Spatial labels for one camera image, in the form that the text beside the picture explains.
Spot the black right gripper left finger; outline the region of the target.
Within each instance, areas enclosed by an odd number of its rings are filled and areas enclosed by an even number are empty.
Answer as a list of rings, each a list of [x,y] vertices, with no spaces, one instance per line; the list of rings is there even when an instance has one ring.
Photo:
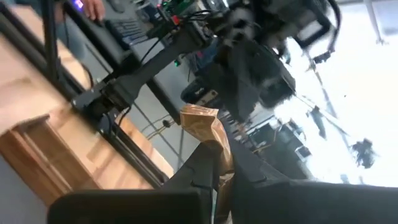
[[[214,224],[218,185],[216,141],[197,146],[166,183],[154,190],[82,190],[51,204],[47,224]]]

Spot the black desk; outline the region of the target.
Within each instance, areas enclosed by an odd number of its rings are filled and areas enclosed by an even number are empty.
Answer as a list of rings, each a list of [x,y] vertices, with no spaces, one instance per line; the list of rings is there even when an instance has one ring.
[[[105,28],[106,10],[102,21],[92,21],[84,13],[81,0],[66,0],[63,6],[68,16],[113,70],[117,70],[123,65],[129,71],[140,67],[141,63],[136,54],[131,50],[123,50]]]

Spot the brown paper bag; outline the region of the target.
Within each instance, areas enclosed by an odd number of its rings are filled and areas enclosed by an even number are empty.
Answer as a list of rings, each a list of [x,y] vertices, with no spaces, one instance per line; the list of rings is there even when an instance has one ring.
[[[215,208],[215,224],[233,224],[231,214],[231,191],[234,178],[234,162],[228,137],[218,110],[187,104],[180,111],[182,128],[200,142],[215,141],[220,156],[216,160],[219,183]]]

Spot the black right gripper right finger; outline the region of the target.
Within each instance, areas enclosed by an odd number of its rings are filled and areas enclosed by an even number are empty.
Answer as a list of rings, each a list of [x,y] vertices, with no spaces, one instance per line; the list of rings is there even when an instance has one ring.
[[[398,188],[290,179],[236,140],[229,145],[233,224],[398,224]]]

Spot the wooden tea box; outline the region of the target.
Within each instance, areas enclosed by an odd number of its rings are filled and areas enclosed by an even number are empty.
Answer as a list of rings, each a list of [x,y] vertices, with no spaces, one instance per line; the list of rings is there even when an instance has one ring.
[[[21,121],[0,136],[0,155],[46,207],[70,192],[101,188],[48,119]]]

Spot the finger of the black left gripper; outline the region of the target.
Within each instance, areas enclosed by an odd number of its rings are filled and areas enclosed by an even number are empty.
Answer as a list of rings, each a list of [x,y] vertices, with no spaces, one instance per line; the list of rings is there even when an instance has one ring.
[[[262,89],[259,95],[260,103],[265,108],[274,108],[289,99],[294,93],[295,89],[286,82],[278,82]]]
[[[259,94],[255,88],[237,81],[230,97],[228,109],[233,118],[240,123],[248,120],[259,100]]]

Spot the black frame post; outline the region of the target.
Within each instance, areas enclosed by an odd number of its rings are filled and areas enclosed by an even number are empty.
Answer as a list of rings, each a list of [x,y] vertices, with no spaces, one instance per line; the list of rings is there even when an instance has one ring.
[[[45,38],[45,58],[47,70],[51,79],[58,81],[58,48],[57,36],[55,32],[55,12],[54,0],[40,0],[42,10],[42,20],[44,25]]]

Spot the person's hand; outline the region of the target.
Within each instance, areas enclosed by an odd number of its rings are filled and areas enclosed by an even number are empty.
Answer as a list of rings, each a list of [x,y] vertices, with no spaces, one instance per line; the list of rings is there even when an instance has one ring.
[[[83,11],[92,21],[102,21],[105,17],[105,7],[102,0],[81,0]]]

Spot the black keyboard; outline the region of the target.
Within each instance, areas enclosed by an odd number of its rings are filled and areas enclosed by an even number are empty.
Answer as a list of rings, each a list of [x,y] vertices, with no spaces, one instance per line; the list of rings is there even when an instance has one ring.
[[[148,39],[146,31],[134,19],[105,19],[104,26],[123,50]]]

